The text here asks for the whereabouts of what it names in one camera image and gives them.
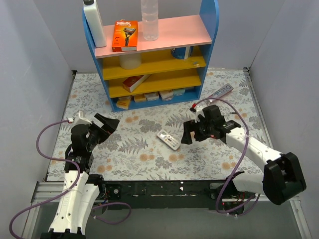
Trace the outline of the red and white sponge pack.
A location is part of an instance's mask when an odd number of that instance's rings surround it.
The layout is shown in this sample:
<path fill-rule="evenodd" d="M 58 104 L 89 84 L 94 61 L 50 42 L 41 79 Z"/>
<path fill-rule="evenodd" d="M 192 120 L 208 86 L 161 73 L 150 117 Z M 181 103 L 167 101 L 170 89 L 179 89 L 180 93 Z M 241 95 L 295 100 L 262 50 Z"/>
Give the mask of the red and white sponge pack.
<path fill-rule="evenodd" d="M 159 95 L 163 101 L 170 101 L 173 99 L 173 90 L 159 91 Z"/>

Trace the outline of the yellow wrapped sponge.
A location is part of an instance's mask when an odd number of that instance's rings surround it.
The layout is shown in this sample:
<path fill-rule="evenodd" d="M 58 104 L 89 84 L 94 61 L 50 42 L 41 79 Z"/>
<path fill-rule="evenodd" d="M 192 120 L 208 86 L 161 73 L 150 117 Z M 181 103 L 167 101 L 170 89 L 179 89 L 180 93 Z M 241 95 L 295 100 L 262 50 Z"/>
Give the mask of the yellow wrapped sponge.
<path fill-rule="evenodd" d="M 146 102 L 146 101 L 147 101 L 147 98 L 145 97 L 144 94 L 138 94 L 138 95 L 135 95 L 135 96 L 134 96 L 134 101 L 135 101 L 136 103 Z"/>

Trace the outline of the silver toothpaste box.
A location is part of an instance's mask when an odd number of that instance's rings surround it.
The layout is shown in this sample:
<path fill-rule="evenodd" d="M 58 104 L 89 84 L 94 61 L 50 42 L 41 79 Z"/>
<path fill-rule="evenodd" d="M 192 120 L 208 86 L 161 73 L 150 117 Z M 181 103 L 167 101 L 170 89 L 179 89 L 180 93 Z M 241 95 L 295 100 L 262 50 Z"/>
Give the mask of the silver toothpaste box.
<path fill-rule="evenodd" d="M 207 106 L 211 105 L 215 101 L 215 98 L 217 99 L 222 98 L 226 94 L 233 91 L 233 89 L 234 88 L 230 84 L 226 84 L 222 86 L 219 90 L 215 91 L 212 95 L 208 97 L 208 100 L 205 101 L 206 105 Z"/>

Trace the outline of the red tea box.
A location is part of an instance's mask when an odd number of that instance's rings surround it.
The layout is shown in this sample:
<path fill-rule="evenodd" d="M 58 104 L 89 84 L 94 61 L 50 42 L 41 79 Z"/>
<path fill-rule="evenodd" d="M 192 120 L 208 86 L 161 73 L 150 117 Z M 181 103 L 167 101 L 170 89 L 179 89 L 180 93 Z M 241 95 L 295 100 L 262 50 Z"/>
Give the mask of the red tea box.
<path fill-rule="evenodd" d="M 128 77 L 122 83 L 122 86 L 126 91 L 132 93 L 141 83 L 143 83 L 150 76 L 151 74 Z"/>

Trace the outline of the white plastic bottle black cap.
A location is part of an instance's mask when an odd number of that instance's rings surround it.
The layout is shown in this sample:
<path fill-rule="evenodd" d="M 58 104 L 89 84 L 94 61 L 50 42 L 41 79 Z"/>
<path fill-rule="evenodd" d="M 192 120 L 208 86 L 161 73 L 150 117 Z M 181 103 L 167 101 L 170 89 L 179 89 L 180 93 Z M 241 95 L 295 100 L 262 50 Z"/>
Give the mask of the white plastic bottle black cap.
<path fill-rule="evenodd" d="M 83 10 L 89 25 L 95 46 L 106 47 L 107 40 L 103 30 L 103 23 L 95 0 L 83 0 Z"/>

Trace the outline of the white air conditioner remote control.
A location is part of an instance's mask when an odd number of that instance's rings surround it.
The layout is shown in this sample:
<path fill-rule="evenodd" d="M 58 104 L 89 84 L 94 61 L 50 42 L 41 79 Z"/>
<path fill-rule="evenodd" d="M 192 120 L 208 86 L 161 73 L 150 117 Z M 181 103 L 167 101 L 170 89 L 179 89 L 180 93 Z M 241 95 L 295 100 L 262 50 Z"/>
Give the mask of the white air conditioner remote control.
<path fill-rule="evenodd" d="M 178 150 L 180 147 L 180 142 L 163 129 L 157 133 L 157 137 L 172 150 Z"/>

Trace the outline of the blue and yellow shelf unit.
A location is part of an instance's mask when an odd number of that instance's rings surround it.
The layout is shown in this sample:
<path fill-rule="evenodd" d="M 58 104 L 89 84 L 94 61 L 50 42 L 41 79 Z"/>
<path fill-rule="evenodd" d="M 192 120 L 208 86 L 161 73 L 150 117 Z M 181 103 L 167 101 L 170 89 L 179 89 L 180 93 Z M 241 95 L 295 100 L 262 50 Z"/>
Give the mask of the blue and yellow shelf unit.
<path fill-rule="evenodd" d="M 187 15 L 159 20 L 159 38 L 147 41 L 139 23 L 137 51 L 113 52 L 111 48 L 114 25 L 104 26 L 108 46 L 97 48 L 94 44 L 86 18 L 82 18 L 88 48 L 101 79 L 112 111 L 118 98 L 129 95 L 185 88 L 182 96 L 170 101 L 158 99 L 141 103 L 131 102 L 129 109 L 135 110 L 165 104 L 198 100 L 208 70 L 219 27 L 219 3 L 203 0 L 198 15 Z M 172 48 L 193 46 L 192 55 L 185 59 L 172 56 Z M 138 68 L 126 70 L 119 64 L 120 55 L 141 53 L 142 63 Z M 131 76 L 151 74 L 132 93 L 122 83 Z"/>

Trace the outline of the white wrapped sponge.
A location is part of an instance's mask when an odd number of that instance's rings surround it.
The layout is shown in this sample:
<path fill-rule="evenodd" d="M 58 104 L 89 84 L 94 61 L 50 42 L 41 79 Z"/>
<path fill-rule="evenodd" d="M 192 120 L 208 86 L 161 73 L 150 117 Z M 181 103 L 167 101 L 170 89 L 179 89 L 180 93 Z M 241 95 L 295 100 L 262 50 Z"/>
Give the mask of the white wrapped sponge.
<path fill-rule="evenodd" d="M 147 101 L 156 101 L 159 99 L 158 92 L 145 93 L 144 96 L 145 96 Z"/>

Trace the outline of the clear plastic water bottle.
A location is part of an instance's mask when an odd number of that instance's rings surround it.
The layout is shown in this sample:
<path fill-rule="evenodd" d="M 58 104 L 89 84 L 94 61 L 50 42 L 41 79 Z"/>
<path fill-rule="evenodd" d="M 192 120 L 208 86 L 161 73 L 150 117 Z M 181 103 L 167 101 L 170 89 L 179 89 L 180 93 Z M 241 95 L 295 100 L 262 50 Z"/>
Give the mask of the clear plastic water bottle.
<path fill-rule="evenodd" d="M 159 37 L 158 0 L 141 0 L 143 36 L 147 41 L 155 41 Z"/>

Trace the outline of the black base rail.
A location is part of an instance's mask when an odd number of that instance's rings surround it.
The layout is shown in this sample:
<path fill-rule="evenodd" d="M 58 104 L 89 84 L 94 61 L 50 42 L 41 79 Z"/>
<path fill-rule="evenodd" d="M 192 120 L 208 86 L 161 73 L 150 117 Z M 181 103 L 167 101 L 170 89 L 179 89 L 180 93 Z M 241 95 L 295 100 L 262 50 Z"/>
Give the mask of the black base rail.
<path fill-rule="evenodd" d="M 98 180 L 98 203 L 123 202 L 132 209 L 194 209 L 215 210 L 222 180 Z"/>

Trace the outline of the floral patterned table mat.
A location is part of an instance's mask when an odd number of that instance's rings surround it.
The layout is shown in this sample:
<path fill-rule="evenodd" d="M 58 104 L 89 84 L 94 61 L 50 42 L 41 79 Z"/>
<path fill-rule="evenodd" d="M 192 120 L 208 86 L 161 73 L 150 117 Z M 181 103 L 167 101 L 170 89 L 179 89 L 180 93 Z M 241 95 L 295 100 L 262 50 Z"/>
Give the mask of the floral patterned table mat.
<path fill-rule="evenodd" d="M 201 99 L 225 84 L 234 87 L 223 99 L 229 101 L 249 127 L 249 135 L 270 146 L 259 110 L 243 70 L 209 69 Z M 172 150 L 158 137 L 164 129 L 175 139 L 183 135 L 183 122 L 193 118 L 194 102 L 162 105 L 113 112 L 97 73 L 76 73 L 65 109 L 65 116 L 83 110 L 88 120 L 95 113 L 120 119 L 114 134 L 93 151 L 90 173 L 105 180 L 189 180 L 224 179 L 238 162 L 241 153 L 220 140 L 207 139 Z"/>

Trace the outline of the orange Gillette razor box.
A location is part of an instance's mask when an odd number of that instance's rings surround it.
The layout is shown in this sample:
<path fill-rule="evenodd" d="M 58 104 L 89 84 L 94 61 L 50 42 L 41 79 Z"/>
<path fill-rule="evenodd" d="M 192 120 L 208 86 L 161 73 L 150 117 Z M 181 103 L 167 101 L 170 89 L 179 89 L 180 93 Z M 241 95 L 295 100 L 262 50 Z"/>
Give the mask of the orange Gillette razor box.
<path fill-rule="evenodd" d="M 138 22 L 135 20 L 116 21 L 112 40 L 113 52 L 137 51 L 138 28 Z"/>

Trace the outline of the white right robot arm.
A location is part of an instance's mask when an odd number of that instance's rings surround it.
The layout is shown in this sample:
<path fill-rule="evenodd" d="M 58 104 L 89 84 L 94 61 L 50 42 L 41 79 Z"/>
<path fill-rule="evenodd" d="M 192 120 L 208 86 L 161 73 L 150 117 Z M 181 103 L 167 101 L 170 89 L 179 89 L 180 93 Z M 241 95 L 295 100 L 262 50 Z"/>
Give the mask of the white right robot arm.
<path fill-rule="evenodd" d="M 243 192 L 249 192 L 265 195 L 275 205 L 281 205 L 307 188 L 295 154 L 283 154 L 248 136 L 239 123 L 226 121 L 217 105 L 204 108 L 193 105 L 190 111 L 195 114 L 195 119 L 184 122 L 182 144 L 218 139 L 240 151 L 262 171 L 261 175 L 244 171 L 231 173 L 219 188 L 219 198 L 225 194 L 237 198 Z"/>

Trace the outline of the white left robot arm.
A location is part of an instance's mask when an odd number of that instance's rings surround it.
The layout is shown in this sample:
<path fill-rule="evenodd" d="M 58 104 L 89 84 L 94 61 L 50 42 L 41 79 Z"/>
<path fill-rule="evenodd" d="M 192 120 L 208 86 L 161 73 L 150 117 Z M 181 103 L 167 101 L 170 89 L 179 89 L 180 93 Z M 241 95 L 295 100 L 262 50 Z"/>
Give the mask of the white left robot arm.
<path fill-rule="evenodd" d="M 40 236 L 42 239 L 84 239 L 94 201 L 105 196 L 103 176 L 89 173 L 93 149 L 115 132 L 120 121 L 101 114 L 95 114 L 95 118 L 102 126 L 87 120 L 82 111 L 69 120 L 74 126 L 71 144 L 65 151 L 63 195 L 48 232 Z"/>

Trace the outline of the green teal sponge pack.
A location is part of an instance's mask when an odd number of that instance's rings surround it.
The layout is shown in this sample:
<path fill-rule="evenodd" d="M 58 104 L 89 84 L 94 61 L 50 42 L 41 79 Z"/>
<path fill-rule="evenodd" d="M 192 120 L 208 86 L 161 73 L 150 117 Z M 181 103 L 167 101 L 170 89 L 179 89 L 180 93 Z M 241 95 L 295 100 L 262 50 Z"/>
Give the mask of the green teal sponge pack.
<path fill-rule="evenodd" d="M 184 93 L 185 93 L 185 88 L 174 89 L 173 90 L 173 95 L 174 96 L 182 96 Z"/>

